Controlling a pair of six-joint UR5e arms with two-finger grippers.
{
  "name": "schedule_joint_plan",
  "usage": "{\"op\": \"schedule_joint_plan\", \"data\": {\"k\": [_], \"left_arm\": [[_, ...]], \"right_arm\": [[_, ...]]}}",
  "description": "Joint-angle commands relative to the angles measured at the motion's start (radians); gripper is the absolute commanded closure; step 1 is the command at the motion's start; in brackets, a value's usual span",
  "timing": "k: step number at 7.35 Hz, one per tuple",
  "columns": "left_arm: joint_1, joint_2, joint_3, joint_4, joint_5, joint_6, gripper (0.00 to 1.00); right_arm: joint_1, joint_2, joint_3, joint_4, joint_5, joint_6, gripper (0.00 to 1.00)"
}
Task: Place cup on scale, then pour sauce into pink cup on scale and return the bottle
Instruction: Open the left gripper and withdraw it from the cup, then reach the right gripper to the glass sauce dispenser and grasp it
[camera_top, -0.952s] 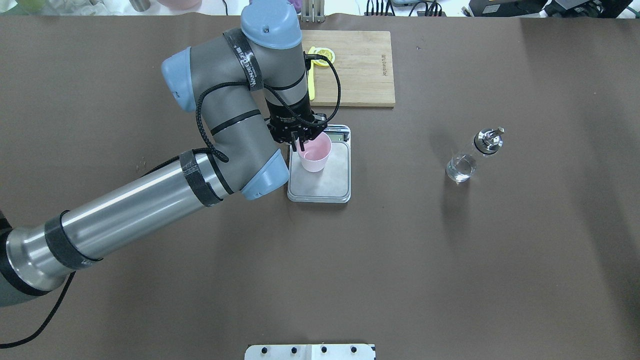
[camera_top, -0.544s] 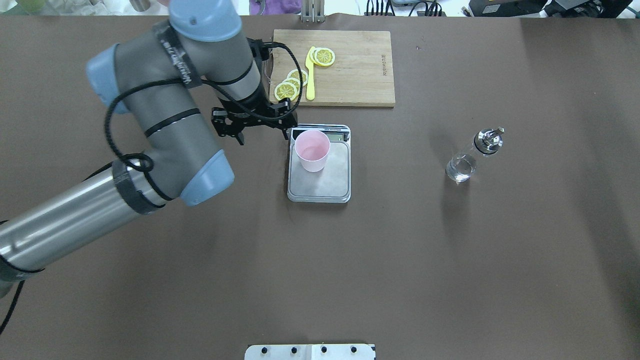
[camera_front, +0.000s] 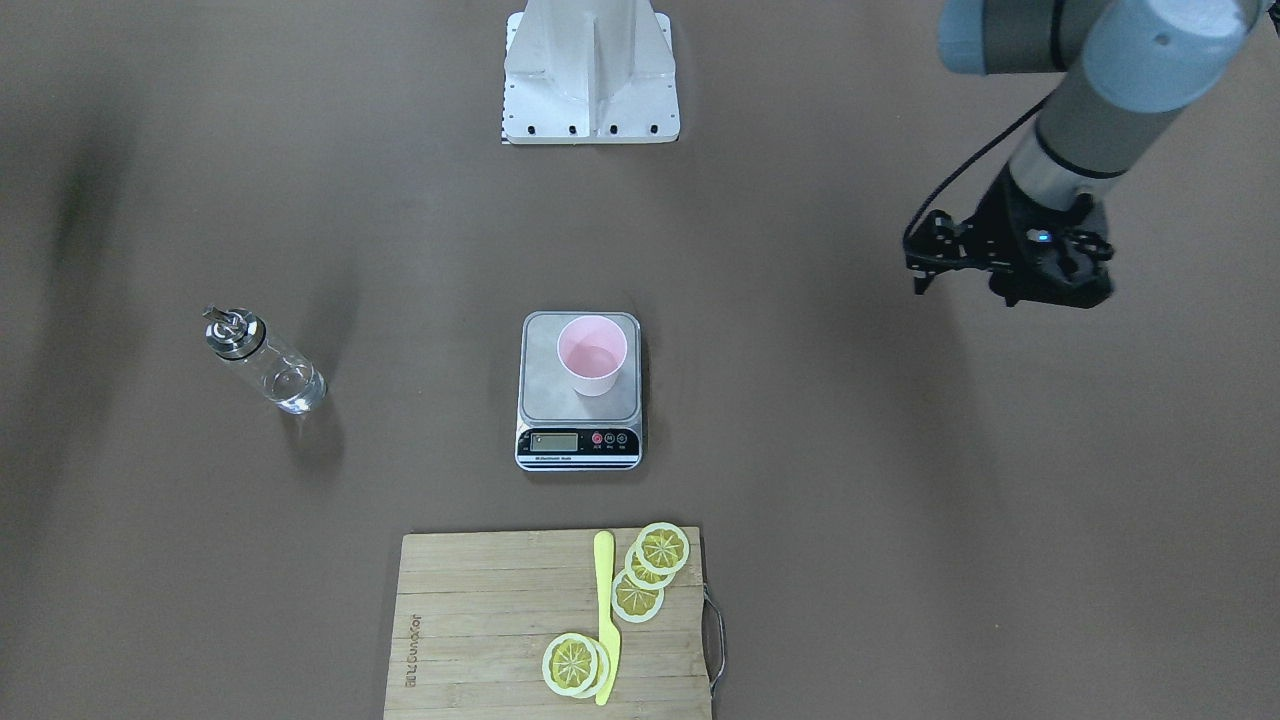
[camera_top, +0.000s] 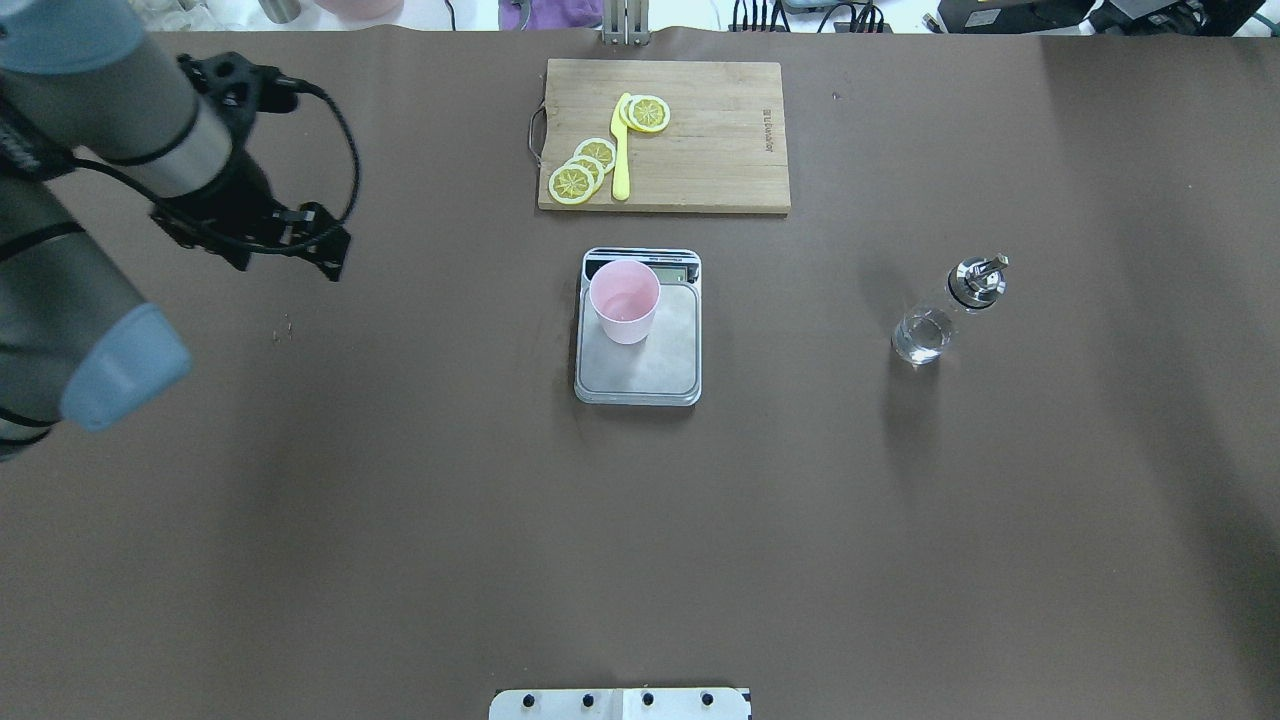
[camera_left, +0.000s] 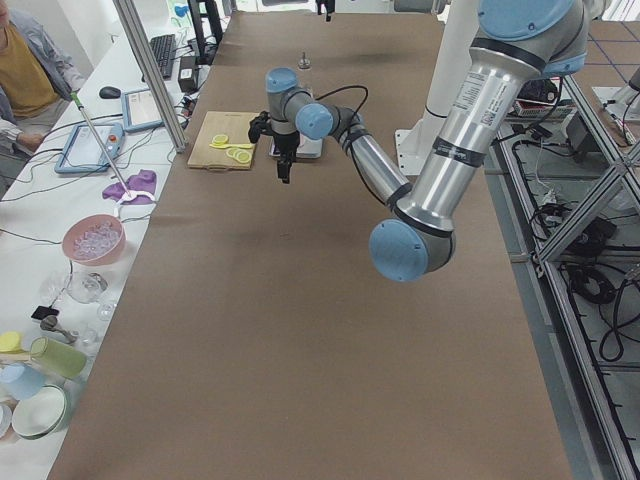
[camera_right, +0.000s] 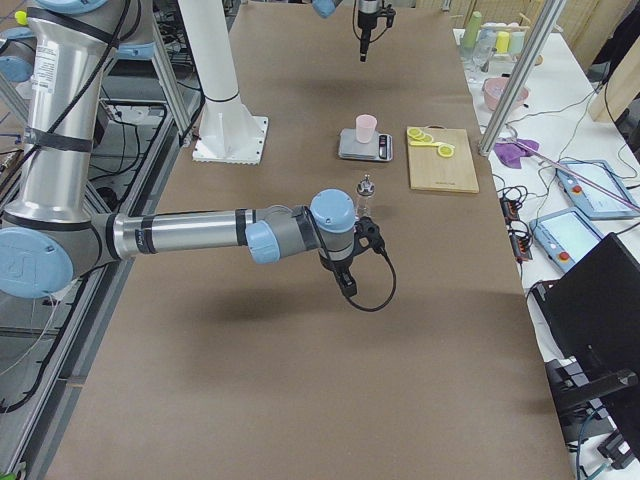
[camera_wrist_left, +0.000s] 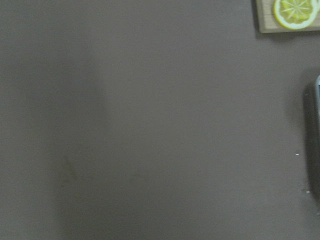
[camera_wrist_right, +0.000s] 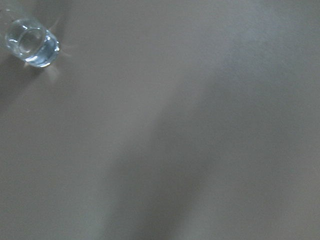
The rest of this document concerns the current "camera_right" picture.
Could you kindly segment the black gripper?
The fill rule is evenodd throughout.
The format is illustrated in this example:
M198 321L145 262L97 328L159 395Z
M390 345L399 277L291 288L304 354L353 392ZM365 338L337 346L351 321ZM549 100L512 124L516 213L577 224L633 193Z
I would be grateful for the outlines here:
M359 41L359 60L365 62L370 45L393 26L395 9L391 3L382 0L357 0L354 2L354 8L354 34ZM380 19L385 20L385 27L373 37Z
M357 284L351 275L353 260L367 250L385 255L386 245L379 226L368 216L357 220L351 231L331 234L319 230L319 257L322 266L333 273L344 296L355 296Z

